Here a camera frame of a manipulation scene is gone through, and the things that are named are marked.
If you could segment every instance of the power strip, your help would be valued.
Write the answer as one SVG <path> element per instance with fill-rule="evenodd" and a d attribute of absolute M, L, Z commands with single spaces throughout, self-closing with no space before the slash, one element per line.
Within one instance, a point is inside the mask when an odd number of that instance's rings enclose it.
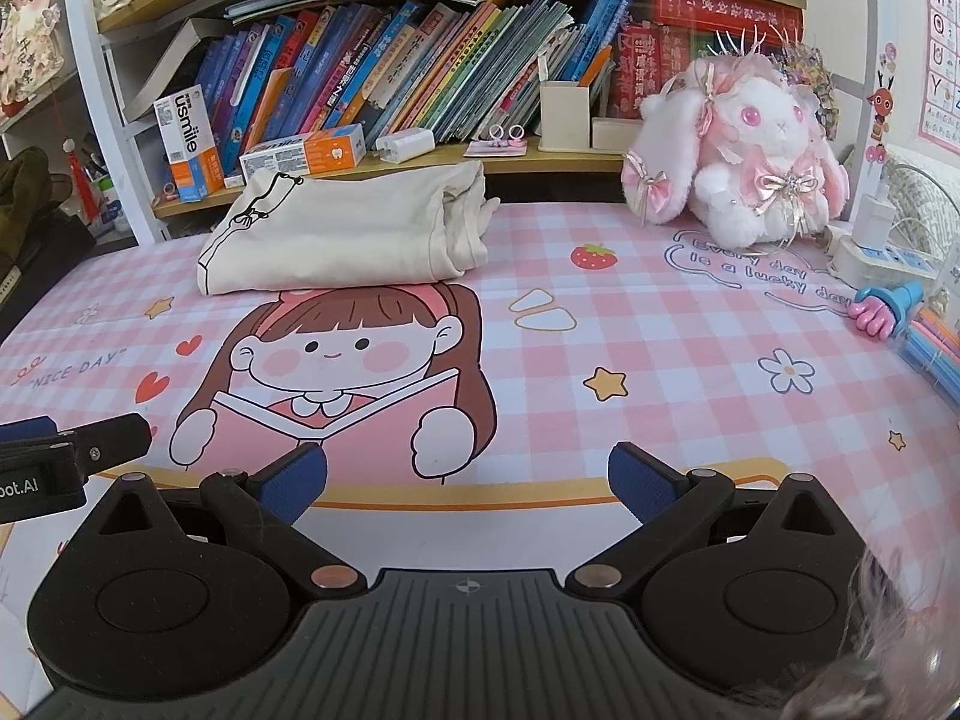
<path fill-rule="evenodd" d="M 864 287 L 899 287 L 917 279 L 929 294 L 942 263 L 929 254 L 887 244 L 878 248 L 858 247 L 850 235 L 835 237 L 827 253 L 832 255 L 830 272 L 855 290 Z"/>

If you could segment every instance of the alphabet poster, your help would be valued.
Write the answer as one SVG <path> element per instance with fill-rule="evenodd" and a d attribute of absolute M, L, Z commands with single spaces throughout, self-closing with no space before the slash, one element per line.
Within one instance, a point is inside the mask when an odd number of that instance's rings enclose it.
<path fill-rule="evenodd" d="M 960 154 L 960 71 L 957 69 L 960 1 L 926 2 L 929 34 L 920 137 Z"/>

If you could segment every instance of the olive green cloth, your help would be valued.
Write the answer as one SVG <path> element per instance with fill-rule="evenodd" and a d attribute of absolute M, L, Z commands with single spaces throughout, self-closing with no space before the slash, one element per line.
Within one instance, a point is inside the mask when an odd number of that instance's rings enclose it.
<path fill-rule="evenodd" d="M 0 279 L 10 272 L 31 225 L 56 208 L 47 155 L 24 148 L 0 167 Z"/>

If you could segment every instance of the pink headband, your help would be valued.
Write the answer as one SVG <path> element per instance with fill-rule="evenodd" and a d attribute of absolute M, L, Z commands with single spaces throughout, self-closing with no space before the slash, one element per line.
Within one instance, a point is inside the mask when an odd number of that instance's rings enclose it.
<path fill-rule="evenodd" d="M 407 295 L 413 295 L 414 298 L 424 303 L 430 313 L 433 314 L 434 319 L 442 319 L 450 314 L 450 309 L 443 299 L 443 295 L 438 292 L 433 284 L 391 284 L 389 288 L 400 290 Z M 262 338 L 267 330 L 275 325 L 279 319 L 293 311 L 299 304 L 332 292 L 336 292 L 336 290 L 290 290 L 280 293 L 278 296 L 280 304 L 270 314 L 267 314 L 267 319 L 260 323 L 260 327 L 257 327 L 254 333 L 258 338 Z"/>

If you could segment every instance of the hair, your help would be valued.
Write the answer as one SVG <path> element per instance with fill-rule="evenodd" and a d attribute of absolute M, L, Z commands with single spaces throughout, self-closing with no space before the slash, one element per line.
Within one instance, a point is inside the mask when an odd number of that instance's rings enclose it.
<path fill-rule="evenodd" d="M 459 370 L 454 405 L 473 422 L 475 436 L 470 457 L 475 458 L 487 448 L 496 429 L 493 394 L 487 378 L 480 370 L 480 302 L 472 290 L 460 284 L 435 284 L 433 287 L 443 298 L 450 314 L 459 317 L 463 324 L 463 337 L 453 348 L 434 356 L 427 367 L 426 375 L 433 376 L 450 368 Z M 254 335 L 278 306 L 280 300 L 257 306 L 237 323 L 213 358 L 196 393 L 176 418 L 176 424 L 181 424 L 195 410 L 208 409 L 218 391 L 227 391 L 233 373 L 230 353 L 234 346 L 243 338 Z M 271 324 L 261 338 L 270 343 L 291 333 L 323 333 L 334 328 L 355 330 L 359 327 L 396 327 L 411 322 L 417 322 L 424 327 L 437 326 L 437 318 L 426 304 L 404 290 L 392 287 L 352 287 L 330 290 L 304 300 Z"/>

